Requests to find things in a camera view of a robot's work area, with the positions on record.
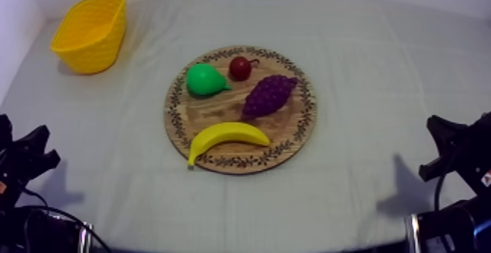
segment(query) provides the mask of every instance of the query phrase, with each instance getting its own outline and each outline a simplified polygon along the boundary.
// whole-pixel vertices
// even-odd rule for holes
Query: toy fruit
[[[245,57],[238,56],[230,62],[229,74],[236,81],[244,81],[251,76],[252,65],[251,63],[259,63],[259,60],[247,60]]]
[[[191,93],[205,96],[230,90],[225,77],[209,64],[196,64],[187,73],[187,85]]]
[[[296,78],[287,78],[284,75],[263,78],[245,98],[242,119],[267,116],[279,110],[286,104],[297,81]]]
[[[194,160],[215,144],[224,141],[242,141],[268,146],[270,139],[256,127],[242,122],[224,122],[203,129],[191,142],[188,169],[194,166]]]

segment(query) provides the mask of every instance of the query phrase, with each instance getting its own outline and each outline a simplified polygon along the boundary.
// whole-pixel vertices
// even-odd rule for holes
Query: white tablecloth
[[[0,109],[20,137],[40,124],[63,157],[29,187],[149,252],[332,252],[399,241],[429,211],[438,114],[470,124],[491,110],[491,29],[367,0],[160,0],[132,4],[109,70],[76,76],[46,25]],[[313,81],[318,118],[299,154],[266,173],[190,172],[164,130],[164,98],[197,56],[227,45],[278,51]],[[442,205],[472,197],[455,174]],[[22,202],[35,200],[23,198]]]

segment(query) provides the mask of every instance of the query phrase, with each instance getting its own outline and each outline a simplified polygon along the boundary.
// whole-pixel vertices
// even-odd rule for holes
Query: purple grapes
[[[263,78],[245,98],[242,118],[258,118],[280,110],[292,94],[297,81],[296,78],[287,78],[284,75]]]

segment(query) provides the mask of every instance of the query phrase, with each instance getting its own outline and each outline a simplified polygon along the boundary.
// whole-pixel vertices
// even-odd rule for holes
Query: cable
[[[434,198],[434,209],[435,212],[440,211],[440,193],[441,193],[441,187],[444,185],[445,177],[449,173],[450,168],[452,168],[452,165],[454,164],[454,161],[456,159],[457,152],[454,152],[451,156],[449,161],[446,163],[444,170],[441,172],[440,178],[438,178],[438,182],[436,183],[435,187],[435,198]],[[449,243],[446,241],[445,236],[440,236],[441,243],[444,245],[445,252],[453,252],[453,250],[450,249]]]
[[[435,187],[435,198],[434,198],[434,201],[433,201],[433,207],[434,207],[435,211],[440,211],[440,193],[441,193],[441,187],[444,185],[446,174],[449,173],[450,168],[452,168],[452,165],[454,164],[456,155],[457,155],[457,153],[453,153],[450,156],[450,160],[446,163],[445,168],[441,172],[440,178],[438,178],[438,182],[436,183],[436,187]]]
[[[26,206],[21,206],[19,208],[23,208],[27,210],[46,210],[65,216],[71,219],[72,221],[76,222],[79,226],[85,228],[85,230],[87,230],[87,232],[89,232],[96,239],[96,241],[102,246],[102,248],[104,248],[106,252],[113,253],[113,251],[109,248],[109,246],[107,246],[107,244],[89,226],[85,225],[85,223],[83,223],[76,216],[73,216],[70,213],[59,210],[57,208],[53,208],[50,206],[43,206],[43,205],[26,205]]]
[[[39,200],[42,201],[42,204],[44,204],[47,207],[47,201],[41,195],[39,195],[36,192],[33,192],[27,188],[23,188],[22,192],[26,193],[29,196],[37,197]]]
[[[29,219],[31,218],[32,214],[34,214],[34,211],[29,212],[29,215],[27,216],[27,218],[24,222],[24,241],[26,242],[24,249],[26,250],[27,253],[31,253],[31,243],[29,242],[29,235],[27,232],[27,227],[29,224]]]

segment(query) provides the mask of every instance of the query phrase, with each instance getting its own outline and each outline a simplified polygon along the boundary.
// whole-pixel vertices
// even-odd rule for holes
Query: wood grain
[[[230,61],[236,56],[258,59],[249,79],[234,82],[228,76]],[[186,73],[196,63],[209,63],[227,77],[230,91],[197,99],[186,88]],[[176,77],[165,100],[165,128],[176,149],[186,158],[191,140],[213,124],[239,121],[247,95],[270,75],[297,77],[299,83],[286,105],[274,114],[248,121],[270,139],[269,147],[245,143],[222,143],[196,160],[196,165],[226,174],[258,173],[276,167],[297,153],[310,136],[316,120],[316,100],[305,74],[284,56],[262,48],[231,46],[213,50],[194,59]]]

